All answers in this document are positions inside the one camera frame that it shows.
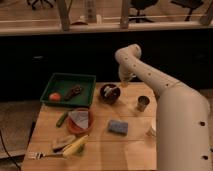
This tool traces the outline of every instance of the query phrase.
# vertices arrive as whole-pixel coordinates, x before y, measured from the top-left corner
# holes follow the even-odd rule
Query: wall
[[[196,89],[212,88],[213,30],[0,37],[0,100],[38,99],[53,72],[119,81],[114,53],[138,43],[142,60]]]

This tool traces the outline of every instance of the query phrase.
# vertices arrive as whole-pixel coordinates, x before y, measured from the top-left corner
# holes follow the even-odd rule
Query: orange fruit
[[[59,93],[51,93],[49,95],[49,100],[50,101],[60,101],[61,100],[61,95]]]

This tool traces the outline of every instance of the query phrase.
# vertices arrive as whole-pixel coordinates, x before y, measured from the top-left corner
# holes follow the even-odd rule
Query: blue sponge
[[[110,120],[108,123],[108,131],[127,135],[128,123],[116,120]]]

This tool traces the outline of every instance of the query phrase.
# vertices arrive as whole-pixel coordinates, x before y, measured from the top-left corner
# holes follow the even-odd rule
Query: office chair
[[[31,7],[32,7],[33,10],[36,10],[35,4],[36,4],[38,1],[39,1],[39,0],[34,0],[33,3],[31,4],[31,3],[30,3],[30,0],[27,0],[27,4],[28,4],[28,5],[31,5]],[[50,1],[48,1],[48,0],[40,0],[40,2],[41,2],[41,5],[43,5],[43,2],[46,2],[46,3],[50,6],[50,8],[53,8],[53,4],[52,4]]]
[[[129,17],[132,17],[129,19],[129,21],[136,20],[136,23],[139,23],[140,21],[152,23],[153,21],[146,18],[145,14],[141,14],[141,11],[152,5],[155,5],[157,2],[158,0],[131,0],[131,8],[136,9],[137,14],[129,15]]]
[[[189,21],[193,11],[203,5],[201,0],[172,0],[171,3],[180,5],[183,8],[189,8],[189,12],[185,18],[185,21]]]

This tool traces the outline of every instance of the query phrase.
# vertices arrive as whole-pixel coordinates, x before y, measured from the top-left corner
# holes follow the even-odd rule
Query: bowl
[[[76,125],[70,117],[67,117],[66,119],[66,125],[67,129],[71,134],[75,134],[76,136],[82,136],[89,134],[93,127],[94,117],[90,109],[88,108],[76,108],[77,111],[88,111],[89,115],[89,126],[87,129],[83,129]]]
[[[108,104],[114,104],[120,94],[121,90],[115,84],[104,84],[100,89],[100,99]]]

